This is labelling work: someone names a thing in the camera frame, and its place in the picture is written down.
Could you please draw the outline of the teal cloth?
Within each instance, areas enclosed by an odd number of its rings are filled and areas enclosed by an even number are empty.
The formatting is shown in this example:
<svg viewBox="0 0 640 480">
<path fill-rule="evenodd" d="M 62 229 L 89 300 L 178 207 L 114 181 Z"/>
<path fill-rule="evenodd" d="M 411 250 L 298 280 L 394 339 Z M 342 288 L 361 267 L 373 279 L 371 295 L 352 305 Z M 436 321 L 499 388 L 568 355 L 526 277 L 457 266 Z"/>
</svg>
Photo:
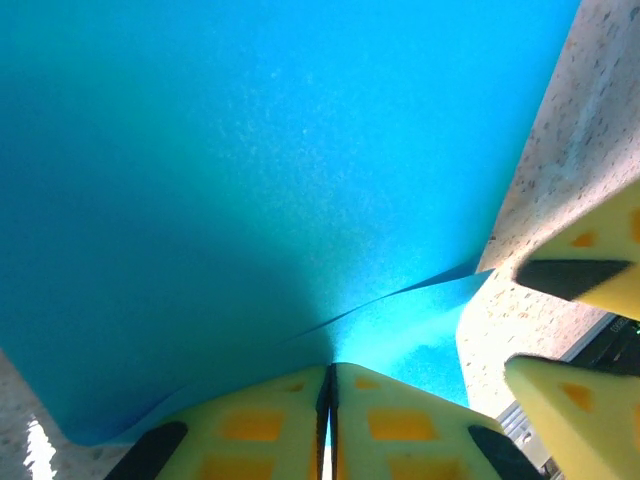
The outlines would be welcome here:
<svg viewBox="0 0 640 480">
<path fill-rule="evenodd" d="M 479 262 L 581 0 L 0 0 L 0 350 L 64 435 L 402 365 Z"/>
</svg>

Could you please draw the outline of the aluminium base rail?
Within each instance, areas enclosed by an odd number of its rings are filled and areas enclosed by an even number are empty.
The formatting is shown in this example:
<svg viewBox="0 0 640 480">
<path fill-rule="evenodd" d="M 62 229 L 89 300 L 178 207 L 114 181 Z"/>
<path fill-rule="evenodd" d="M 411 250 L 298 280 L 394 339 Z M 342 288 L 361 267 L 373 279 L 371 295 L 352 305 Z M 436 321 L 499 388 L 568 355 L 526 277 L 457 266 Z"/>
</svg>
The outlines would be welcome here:
<svg viewBox="0 0 640 480">
<path fill-rule="evenodd" d="M 608 313 L 580 337 L 560 360 L 575 366 L 640 376 L 640 322 Z M 505 434 L 523 451 L 545 480 L 567 480 L 517 402 L 500 414 L 497 420 Z"/>
</svg>

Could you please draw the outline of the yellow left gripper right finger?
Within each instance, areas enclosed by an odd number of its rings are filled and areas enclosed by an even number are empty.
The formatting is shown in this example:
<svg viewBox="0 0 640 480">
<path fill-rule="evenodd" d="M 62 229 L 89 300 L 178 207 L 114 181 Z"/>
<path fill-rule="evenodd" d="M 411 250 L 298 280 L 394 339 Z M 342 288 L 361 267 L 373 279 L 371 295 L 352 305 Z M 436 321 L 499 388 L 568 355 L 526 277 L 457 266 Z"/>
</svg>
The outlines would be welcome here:
<svg viewBox="0 0 640 480">
<path fill-rule="evenodd" d="M 545 480 L 491 417 L 352 363 L 329 375 L 332 480 Z"/>
</svg>

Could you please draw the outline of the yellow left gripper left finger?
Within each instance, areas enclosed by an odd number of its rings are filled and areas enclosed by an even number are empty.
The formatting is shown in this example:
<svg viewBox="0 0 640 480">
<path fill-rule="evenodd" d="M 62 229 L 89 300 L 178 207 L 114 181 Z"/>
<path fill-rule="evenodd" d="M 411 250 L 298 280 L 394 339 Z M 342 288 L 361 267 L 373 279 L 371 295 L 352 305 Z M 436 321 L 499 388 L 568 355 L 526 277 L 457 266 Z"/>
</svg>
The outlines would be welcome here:
<svg viewBox="0 0 640 480">
<path fill-rule="evenodd" d="M 322 480 L 330 369 L 190 407 L 143 434 L 104 480 Z"/>
</svg>

